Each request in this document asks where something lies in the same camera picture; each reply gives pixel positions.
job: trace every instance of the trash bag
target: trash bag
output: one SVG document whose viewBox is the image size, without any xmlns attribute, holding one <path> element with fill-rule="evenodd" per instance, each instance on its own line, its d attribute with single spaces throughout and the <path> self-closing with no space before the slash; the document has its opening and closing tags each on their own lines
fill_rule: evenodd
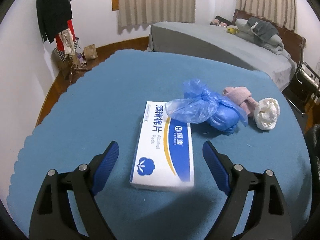
<svg viewBox="0 0 320 240">
<path fill-rule="evenodd" d="M 165 103 L 167 115 L 186 123 L 207 121 L 226 134 L 232 134 L 241 121 L 248 124 L 246 112 L 229 98 L 210 90 L 200 79 L 183 83 L 184 98 Z"/>
</svg>

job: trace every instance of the curtain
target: curtain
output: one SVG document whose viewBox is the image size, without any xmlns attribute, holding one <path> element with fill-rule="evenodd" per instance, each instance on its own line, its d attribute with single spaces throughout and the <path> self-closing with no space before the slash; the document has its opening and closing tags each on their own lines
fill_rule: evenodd
<svg viewBox="0 0 320 240">
<path fill-rule="evenodd" d="M 196 0 L 119 0 L 120 26 L 195 22 Z"/>
<path fill-rule="evenodd" d="M 296 28 L 296 0 L 237 0 L 237 9 L 284 26 Z"/>
</svg>

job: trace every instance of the silver pin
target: silver pin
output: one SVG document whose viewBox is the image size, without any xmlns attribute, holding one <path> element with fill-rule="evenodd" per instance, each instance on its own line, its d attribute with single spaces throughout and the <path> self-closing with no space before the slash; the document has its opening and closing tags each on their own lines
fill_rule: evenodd
<svg viewBox="0 0 320 240">
<path fill-rule="evenodd" d="M 87 168 L 88 168 L 88 165 L 87 165 L 87 164 L 81 164 L 81 165 L 79 166 L 79 170 L 81 170 L 81 171 L 85 171 Z"/>
<path fill-rule="evenodd" d="M 56 173 L 54 169 L 48 171 L 49 176 L 53 176 Z"/>
<path fill-rule="evenodd" d="M 273 173 L 272 170 L 266 170 L 266 174 L 267 174 L 268 176 L 272 177 L 274 173 Z"/>
<path fill-rule="evenodd" d="M 240 164 L 236 164 L 236 165 L 234 166 L 234 168 L 235 168 L 236 171 L 242 171 L 242 170 L 243 170 L 243 167 L 242 167 L 242 165 L 240 165 Z"/>
</svg>

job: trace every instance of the checkered bag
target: checkered bag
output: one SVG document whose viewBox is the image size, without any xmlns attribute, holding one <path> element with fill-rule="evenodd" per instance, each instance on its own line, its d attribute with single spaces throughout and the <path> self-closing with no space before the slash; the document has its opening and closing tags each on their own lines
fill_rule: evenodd
<svg viewBox="0 0 320 240">
<path fill-rule="evenodd" d="M 74 45 L 75 45 L 75 49 L 77 49 L 78 47 L 78 42 L 79 42 L 79 38 L 76 37 L 76 40 L 74 41 Z M 64 51 L 63 50 L 58 50 L 57 47 L 55 47 L 54 52 L 57 54 L 57 56 L 59 57 L 59 59 L 62 62 L 67 62 L 67 59 L 64 55 Z"/>
</svg>

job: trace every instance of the cardboard box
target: cardboard box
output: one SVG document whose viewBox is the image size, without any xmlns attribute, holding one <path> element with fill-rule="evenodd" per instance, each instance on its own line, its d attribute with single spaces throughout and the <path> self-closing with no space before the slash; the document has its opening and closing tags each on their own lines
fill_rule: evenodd
<svg viewBox="0 0 320 240">
<path fill-rule="evenodd" d="M 194 186 L 190 124 L 168 117 L 164 104 L 146 104 L 130 183 L 153 190 L 190 189 Z"/>
</svg>

